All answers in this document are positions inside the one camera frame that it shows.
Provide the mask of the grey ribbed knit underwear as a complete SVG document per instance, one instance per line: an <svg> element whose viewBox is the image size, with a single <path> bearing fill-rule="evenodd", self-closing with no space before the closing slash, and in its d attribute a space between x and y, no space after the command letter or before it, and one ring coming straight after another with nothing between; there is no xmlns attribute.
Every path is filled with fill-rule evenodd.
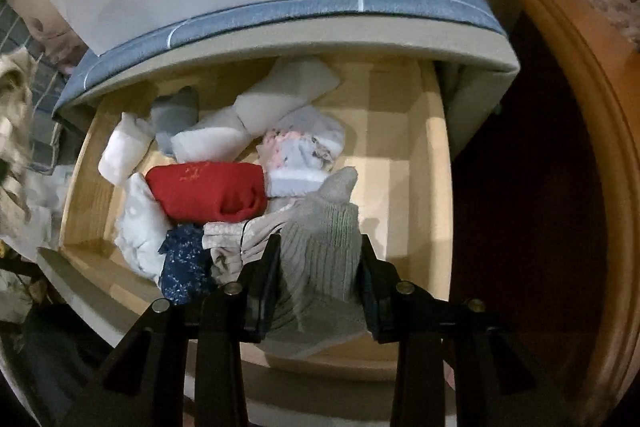
<svg viewBox="0 0 640 427"><path fill-rule="evenodd" d="M260 349L303 359L346 343L366 329L355 294L362 237L350 201L355 168L330 174L291 209L280 231L281 295Z"/></svg>

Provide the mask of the navy blue patterned underwear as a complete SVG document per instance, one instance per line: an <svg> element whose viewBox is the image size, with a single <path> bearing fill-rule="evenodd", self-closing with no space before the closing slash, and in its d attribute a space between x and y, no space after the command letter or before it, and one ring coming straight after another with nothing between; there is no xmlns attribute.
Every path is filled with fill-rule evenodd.
<svg viewBox="0 0 640 427"><path fill-rule="evenodd" d="M188 223L169 230L160 245L164 256L160 291L174 305L186 305L212 287L212 258L202 246L203 229Z"/></svg>

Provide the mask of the red underwear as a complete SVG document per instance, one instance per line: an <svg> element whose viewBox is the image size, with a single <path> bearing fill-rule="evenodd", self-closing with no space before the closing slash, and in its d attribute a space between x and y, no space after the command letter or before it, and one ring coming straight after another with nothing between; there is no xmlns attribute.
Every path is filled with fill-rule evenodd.
<svg viewBox="0 0 640 427"><path fill-rule="evenodd" d="M146 184L175 223L238 223L267 207L262 167L248 162L188 162L156 166Z"/></svg>

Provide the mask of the floral light blue underwear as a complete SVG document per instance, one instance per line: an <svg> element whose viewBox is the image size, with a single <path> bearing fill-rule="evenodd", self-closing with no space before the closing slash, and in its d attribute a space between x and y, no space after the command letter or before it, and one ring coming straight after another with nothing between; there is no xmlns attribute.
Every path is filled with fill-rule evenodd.
<svg viewBox="0 0 640 427"><path fill-rule="evenodd" d="M293 110L262 137L257 147L269 198L317 191L344 150L345 130L314 106Z"/></svg>

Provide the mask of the white grey underwear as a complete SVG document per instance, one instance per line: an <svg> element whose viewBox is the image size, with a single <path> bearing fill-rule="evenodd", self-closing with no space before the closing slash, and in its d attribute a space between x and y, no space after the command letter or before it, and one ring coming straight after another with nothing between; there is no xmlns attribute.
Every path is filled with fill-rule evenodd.
<svg viewBox="0 0 640 427"><path fill-rule="evenodd" d="M252 136L232 106L211 113L195 126L174 135L170 142L175 160L185 162L234 161Z"/></svg>

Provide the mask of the grey blue small underwear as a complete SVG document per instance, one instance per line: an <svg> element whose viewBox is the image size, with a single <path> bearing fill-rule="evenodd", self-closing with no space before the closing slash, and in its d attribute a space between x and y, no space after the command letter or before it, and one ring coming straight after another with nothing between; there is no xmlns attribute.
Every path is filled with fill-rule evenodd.
<svg viewBox="0 0 640 427"><path fill-rule="evenodd" d="M186 86L172 95L159 96L151 107L151 124L158 149L174 156L171 139L198 122L198 92Z"/></svg>

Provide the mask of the white dotted underwear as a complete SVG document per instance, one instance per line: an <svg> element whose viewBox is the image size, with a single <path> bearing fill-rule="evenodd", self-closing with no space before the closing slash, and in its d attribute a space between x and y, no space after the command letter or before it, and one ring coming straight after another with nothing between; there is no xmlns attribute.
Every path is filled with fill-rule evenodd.
<svg viewBox="0 0 640 427"><path fill-rule="evenodd" d="M130 176L125 192L124 207L115 223L114 244L134 273L158 284L165 262L160 246L171 223L141 173Z"/></svg>

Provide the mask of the beige striped underwear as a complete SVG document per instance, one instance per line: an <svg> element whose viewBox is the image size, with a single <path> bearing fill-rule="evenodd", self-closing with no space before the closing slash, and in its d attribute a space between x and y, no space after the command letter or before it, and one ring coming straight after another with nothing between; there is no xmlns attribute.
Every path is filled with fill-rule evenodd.
<svg viewBox="0 0 640 427"><path fill-rule="evenodd" d="M254 219L204 225L202 247L212 256L212 275L218 286L235 282L244 265L262 257L269 237L282 230L295 206L296 202L289 202Z"/></svg>

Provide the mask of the wooden drawer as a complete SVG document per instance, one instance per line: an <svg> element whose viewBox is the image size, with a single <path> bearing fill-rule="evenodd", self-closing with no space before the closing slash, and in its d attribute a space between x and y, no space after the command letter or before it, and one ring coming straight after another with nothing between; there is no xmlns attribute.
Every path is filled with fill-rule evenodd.
<svg viewBox="0 0 640 427"><path fill-rule="evenodd" d="M209 113L268 74L268 58L201 68L150 72L96 96L92 122L67 193L60 233L61 254L116 303L143 312L158 296L115 246L122 189L99 175L98 162L122 113L146 116L159 95L182 87L198 90ZM352 199L360 229L375 254L399 275L447 299L452 263L452 190L449 143L434 67L412 58L329 58L340 76L322 96L322 113L338 120L346 145L338 165L359 174Z"/></svg>

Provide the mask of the small white folded underwear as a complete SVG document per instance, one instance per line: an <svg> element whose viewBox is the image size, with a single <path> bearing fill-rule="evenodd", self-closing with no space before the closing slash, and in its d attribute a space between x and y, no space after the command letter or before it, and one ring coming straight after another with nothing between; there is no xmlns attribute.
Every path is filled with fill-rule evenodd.
<svg viewBox="0 0 640 427"><path fill-rule="evenodd" d="M99 160L100 175L113 185L124 184L144 158L153 140L153 128L146 120L122 112Z"/></svg>

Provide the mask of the grey nightstand cabinet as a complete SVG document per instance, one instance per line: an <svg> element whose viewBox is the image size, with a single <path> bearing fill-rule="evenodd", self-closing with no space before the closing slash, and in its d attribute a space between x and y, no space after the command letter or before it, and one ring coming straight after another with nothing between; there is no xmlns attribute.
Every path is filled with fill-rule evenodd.
<svg viewBox="0 0 640 427"><path fill-rule="evenodd" d="M492 30L424 18L319 17L230 31L180 46L108 78L63 110L71 112L81 104L93 104L96 96L150 72L305 55L318 56L328 64L332 56L369 61L399 57L431 63L442 98L450 165L496 107L519 69L508 38ZM128 310L78 272L60 247L56 257L63 265L66 284L78 298L88 300L82 316L115 349L149 306L141 313ZM191 341L184 392L194 392L195 347ZM392 381L397 359L396 345L380 345L368 334L303 359L267 355L251 343L241 346L244 390L250 374L262 371L270 377L285 377L287 392L293 392L299 381L310 381L322 395L335 395L351 381ZM246 405L251 419L266 413L256 401L246 401Z"/></svg>

